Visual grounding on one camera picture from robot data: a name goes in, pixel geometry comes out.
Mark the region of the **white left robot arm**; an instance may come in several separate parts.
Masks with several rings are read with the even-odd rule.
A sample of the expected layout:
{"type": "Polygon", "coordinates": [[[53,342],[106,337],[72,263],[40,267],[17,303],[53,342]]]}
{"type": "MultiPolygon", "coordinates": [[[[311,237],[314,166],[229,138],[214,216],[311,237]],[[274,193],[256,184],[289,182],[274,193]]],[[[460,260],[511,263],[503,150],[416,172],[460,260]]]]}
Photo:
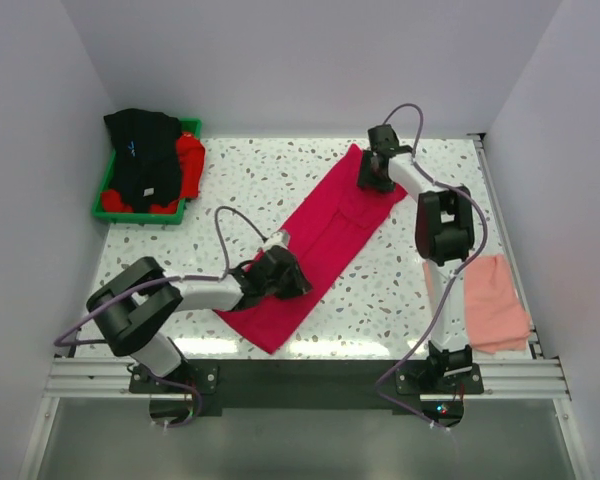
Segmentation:
{"type": "Polygon", "coordinates": [[[86,308],[114,356],[133,358],[163,391],[176,392],[187,380],[185,357],[161,332],[173,313],[240,312],[269,297],[295,299],[311,290],[296,256],[275,245],[220,277],[169,276],[146,256],[92,294],[86,308]]]}

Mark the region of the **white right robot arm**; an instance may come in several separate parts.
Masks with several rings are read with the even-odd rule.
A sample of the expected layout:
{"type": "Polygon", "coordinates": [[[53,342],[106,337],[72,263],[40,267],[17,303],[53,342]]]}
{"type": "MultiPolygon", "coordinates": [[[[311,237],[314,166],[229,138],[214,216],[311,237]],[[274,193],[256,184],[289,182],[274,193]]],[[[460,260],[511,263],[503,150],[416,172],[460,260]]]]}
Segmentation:
{"type": "Polygon", "coordinates": [[[465,262],[475,242],[470,192],[435,180],[390,125],[374,126],[367,135],[357,185],[380,193],[402,187],[416,201],[415,245],[434,307],[425,379],[432,390],[446,393],[473,363],[464,291],[465,262]]]}

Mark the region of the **magenta t shirt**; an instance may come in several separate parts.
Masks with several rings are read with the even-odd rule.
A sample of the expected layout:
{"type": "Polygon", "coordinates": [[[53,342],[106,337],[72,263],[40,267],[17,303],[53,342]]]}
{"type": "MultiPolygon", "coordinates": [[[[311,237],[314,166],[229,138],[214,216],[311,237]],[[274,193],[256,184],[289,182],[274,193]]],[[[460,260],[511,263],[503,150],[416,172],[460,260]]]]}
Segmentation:
{"type": "Polygon", "coordinates": [[[397,187],[380,193],[357,186],[363,150],[353,144],[283,223],[290,251],[312,290],[300,297],[267,297],[244,311],[217,315],[264,352],[275,353],[297,330],[333,283],[406,197],[397,187]]]}

